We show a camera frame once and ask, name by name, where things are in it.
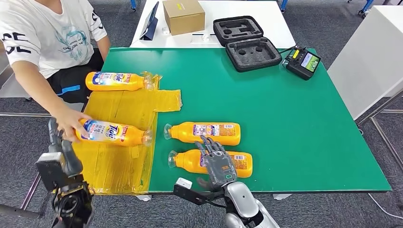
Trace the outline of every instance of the white t-shirt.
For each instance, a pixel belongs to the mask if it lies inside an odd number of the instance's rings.
[[[49,78],[60,69],[85,65],[94,49],[90,39],[106,36],[88,0],[60,0],[57,14],[35,0],[0,0],[0,38],[10,65],[25,60]]]

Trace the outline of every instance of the open case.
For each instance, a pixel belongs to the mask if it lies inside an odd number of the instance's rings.
[[[275,66],[282,60],[251,16],[217,19],[213,30],[238,72]]]

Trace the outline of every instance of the black shorts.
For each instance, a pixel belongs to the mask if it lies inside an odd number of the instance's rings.
[[[68,103],[87,103],[91,91],[86,86],[90,72],[101,71],[104,65],[101,53],[94,48],[94,54],[86,65],[61,69],[47,80],[53,91]]]

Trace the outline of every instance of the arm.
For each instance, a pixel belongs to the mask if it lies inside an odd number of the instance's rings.
[[[106,33],[104,25],[88,0],[79,0],[79,2],[84,11],[84,17],[86,18],[88,29],[90,31],[90,37],[98,44],[102,59],[105,61],[109,48],[111,47],[111,42]]]
[[[14,70],[15,78],[25,91],[57,119],[60,128],[65,131],[66,139],[76,140],[73,128],[80,131],[82,135],[88,136],[87,131],[78,120],[81,118],[90,119],[90,117],[67,107],[53,92],[35,64],[28,61],[16,61],[11,67]]]
[[[103,37],[97,43],[99,52],[101,52],[102,59],[105,61],[106,56],[108,55],[109,48],[111,47],[111,41],[108,36]]]
[[[39,72],[41,43],[29,18],[18,12],[0,10],[0,34],[1,46],[4,45],[7,50],[7,57],[17,81],[57,119],[66,139],[76,139],[73,129],[83,136],[88,135],[78,120],[90,117],[67,107]]]
[[[66,107],[64,102],[53,92],[36,65],[28,61],[17,61],[11,67],[14,70],[15,78],[25,91],[51,115]]]

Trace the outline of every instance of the blue chair leg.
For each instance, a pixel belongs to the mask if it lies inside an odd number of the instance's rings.
[[[136,0],[130,0],[131,4],[132,4],[132,10],[134,12],[136,12]]]
[[[374,1],[374,0],[366,0],[365,6],[363,7],[362,10],[360,10],[360,11],[358,12],[358,15],[364,14],[364,13],[368,10],[368,8],[371,6],[371,4],[373,3],[373,1]]]
[[[288,2],[288,0],[283,0],[283,2],[281,3],[280,10],[282,13],[284,13],[286,11],[287,2]]]

